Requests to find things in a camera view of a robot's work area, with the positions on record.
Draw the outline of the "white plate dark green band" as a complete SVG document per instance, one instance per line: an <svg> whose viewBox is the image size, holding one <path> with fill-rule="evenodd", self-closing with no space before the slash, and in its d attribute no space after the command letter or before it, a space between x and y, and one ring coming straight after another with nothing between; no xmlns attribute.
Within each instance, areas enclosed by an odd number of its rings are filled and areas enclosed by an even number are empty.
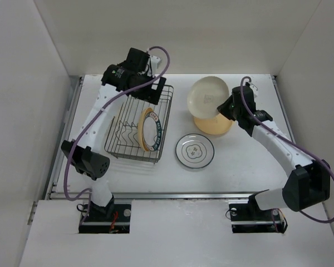
<svg viewBox="0 0 334 267"><path fill-rule="evenodd" d="M162 137L162 126L158 115L149 111L143 119L143 142L148 151L157 151Z"/></svg>

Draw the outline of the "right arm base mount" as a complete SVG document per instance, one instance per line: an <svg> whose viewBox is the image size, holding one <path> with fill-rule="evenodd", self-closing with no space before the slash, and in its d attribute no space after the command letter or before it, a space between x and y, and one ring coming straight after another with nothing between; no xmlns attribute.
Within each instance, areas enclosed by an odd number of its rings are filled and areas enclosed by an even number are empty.
<svg viewBox="0 0 334 267"><path fill-rule="evenodd" d="M229 203L229 214L234 234L284 234L288 222L279 209L252 211L248 203Z"/></svg>

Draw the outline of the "grey wire dish rack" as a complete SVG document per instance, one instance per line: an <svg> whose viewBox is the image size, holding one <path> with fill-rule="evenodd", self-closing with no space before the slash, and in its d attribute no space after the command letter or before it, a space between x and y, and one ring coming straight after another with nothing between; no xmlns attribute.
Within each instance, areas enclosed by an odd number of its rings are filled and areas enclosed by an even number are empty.
<svg viewBox="0 0 334 267"><path fill-rule="evenodd" d="M159 103L129 96L112 119L105 151L119 159L157 163L161 159L174 88L165 85Z"/></svg>

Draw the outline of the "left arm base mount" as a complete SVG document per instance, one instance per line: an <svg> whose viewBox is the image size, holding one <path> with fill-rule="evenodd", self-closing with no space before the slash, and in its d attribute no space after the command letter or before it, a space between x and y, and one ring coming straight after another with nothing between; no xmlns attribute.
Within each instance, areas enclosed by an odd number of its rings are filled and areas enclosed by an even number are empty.
<svg viewBox="0 0 334 267"><path fill-rule="evenodd" d="M81 213L78 232L80 234L129 234L132 213L131 201L115 200L107 215L98 214L88 203L77 204L76 209Z"/></svg>

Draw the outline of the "yellow bear plate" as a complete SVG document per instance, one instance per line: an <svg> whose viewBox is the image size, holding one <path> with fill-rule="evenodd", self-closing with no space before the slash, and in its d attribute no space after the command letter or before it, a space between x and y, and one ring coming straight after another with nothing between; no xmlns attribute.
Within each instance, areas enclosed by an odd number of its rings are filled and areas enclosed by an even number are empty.
<svg viewBox="0 0 334 267"><path fill-rule="evenodd" d="M233 121L227 119L221 114L209 119L200 119L193 117L196 127L208 135L226 134L233 125Z"/></svg>

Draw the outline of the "cream white plate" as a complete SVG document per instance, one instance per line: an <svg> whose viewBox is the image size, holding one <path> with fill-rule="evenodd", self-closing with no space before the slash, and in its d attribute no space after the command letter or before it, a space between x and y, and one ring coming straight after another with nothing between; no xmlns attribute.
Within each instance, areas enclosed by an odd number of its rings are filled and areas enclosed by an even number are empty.
<svg viewBox="0 0 334 267"><path fill-rule="evenodd" d="M218 115L218 106L228 97L228 85L221 78L206 76L192 85L187 96L187 107L194 117L210 119Z"/></svg>

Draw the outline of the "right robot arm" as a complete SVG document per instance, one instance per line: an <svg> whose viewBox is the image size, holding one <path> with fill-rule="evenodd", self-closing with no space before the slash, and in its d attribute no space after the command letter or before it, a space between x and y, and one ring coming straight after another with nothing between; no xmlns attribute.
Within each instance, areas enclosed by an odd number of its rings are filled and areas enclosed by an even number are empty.
<svg viewBox="0 0 334 267"><path fill-rule="evenodd" d="M287 207L298 212L327 200L330 196L330 175L325 162L318 162L289 144L272 117L257 110L249 84L232 89L231 96L217 108L229 120L258 141L276 159L288 179L282 188L264 190L249 197L247 213L260 219L267 210Z"/></svg>

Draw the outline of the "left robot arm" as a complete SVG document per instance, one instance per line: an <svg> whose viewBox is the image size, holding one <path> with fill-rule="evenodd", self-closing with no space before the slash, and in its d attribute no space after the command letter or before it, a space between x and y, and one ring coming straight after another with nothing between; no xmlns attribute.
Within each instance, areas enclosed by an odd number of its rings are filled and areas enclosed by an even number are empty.
<svg viewBox="0 0 334 267"><path fill-rule="evenodd" d="M158 103L165 84L164 68L159 75L161 59L152 56L154 47L142 51L129 49L127 58L118 64L109 65L101 79L95 103L87 116L79 134L71 141L64 140L61 150L67 158L63 177L63 191L66 199L75 201L88 194L87 213L94 213L100 220L113 216L114 196L108 185L107 170L110 159L102 154L106 141L105 134L113 119L113 111L131 96L146 102ZM68 193L68 174L70 167L86 176L90 182L77 196Z"/></svg>

